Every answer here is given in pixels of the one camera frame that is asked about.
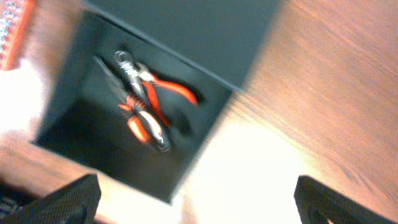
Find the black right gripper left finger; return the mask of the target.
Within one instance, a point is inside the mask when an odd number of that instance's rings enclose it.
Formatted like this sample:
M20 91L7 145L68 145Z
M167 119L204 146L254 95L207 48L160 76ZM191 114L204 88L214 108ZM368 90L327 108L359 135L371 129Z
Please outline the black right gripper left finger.
M94 223L100 198L96 174L86 174L43 197L2 183L1 224Z

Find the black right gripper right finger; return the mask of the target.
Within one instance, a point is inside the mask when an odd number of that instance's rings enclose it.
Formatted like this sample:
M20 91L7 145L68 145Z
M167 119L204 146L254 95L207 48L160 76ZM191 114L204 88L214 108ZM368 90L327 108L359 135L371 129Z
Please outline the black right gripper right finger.
M298 177L294 199L304 224L394 224L307 175Z

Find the black orange long-nose pliers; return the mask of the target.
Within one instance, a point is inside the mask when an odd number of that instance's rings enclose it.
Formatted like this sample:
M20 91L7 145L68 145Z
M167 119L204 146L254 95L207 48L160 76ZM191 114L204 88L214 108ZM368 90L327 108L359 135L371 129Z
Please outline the black orange long-nose pliers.
M143 143L155 141L159 148L167 147L166 138L159 122L149 113L147 105L138 96L131 93L123 81L115 75L103 60L94 56L95 62L104 71L106 83L116 97L118 107L127 118L127 126L135 137Z

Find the small orange-handled cutting pliers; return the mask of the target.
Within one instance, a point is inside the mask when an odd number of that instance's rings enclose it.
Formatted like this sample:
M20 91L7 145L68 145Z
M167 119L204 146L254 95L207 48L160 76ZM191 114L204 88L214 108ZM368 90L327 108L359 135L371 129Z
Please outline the small orange-handled cutting pliers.
M166 94L169 94L171 96L181 96L182 98L185 98L191 105L198 106L196 95L186 86L159 79L158 76L152 73L143 63L137 62L136 65L139 68L137 73L141 79L144 89L146 90L149 104L155 114L167 127L169 127L171 123L167 115L164 113L164 104L160 99L161 95L165 96Z

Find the chrome double ring wrench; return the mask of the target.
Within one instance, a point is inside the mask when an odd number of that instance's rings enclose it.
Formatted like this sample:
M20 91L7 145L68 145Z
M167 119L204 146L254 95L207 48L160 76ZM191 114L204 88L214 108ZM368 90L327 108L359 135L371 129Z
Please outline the chrome double ring wrench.
M135 67L130 53L123 51L123 50L118 50L114 54L114 60L119 65L120 69L125 73L125 76L129 80L129 84L130 84L134 94L144 101L144 103L147 105L147 107L149 109L149 113L151 113L150 112L151 106L149 104L149 100L148 100L147 95L142 86L141 79L139 78L138 73L137 73L139 70ZM159 148L158 145L156 144L156 142L155 142L155 144L157 145L160 152L169 152L170 141L169 141L168 135L164 131L164 129L163 129L163 132L164 132L164 136L166 138L166 143L168 146L164 147L164 148Z

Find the black open gift box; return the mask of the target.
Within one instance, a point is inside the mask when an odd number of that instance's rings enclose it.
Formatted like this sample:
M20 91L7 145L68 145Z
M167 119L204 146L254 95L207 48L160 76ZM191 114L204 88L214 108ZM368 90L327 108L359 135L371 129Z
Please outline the black open gift box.
M35 143L165 202L172 200L233 91L266 42L278 1L87 1ZM127 126L100 57L134 94L114 60L130 53L159 79L197 97L161 95L169 152Z

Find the orange socket bit rail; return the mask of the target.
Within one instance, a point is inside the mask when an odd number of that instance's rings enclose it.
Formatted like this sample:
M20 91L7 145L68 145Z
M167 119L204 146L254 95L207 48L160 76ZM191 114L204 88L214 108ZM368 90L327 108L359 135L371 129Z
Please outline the orange socket bit rail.
M34 0L1 1L1 71L13 68Z

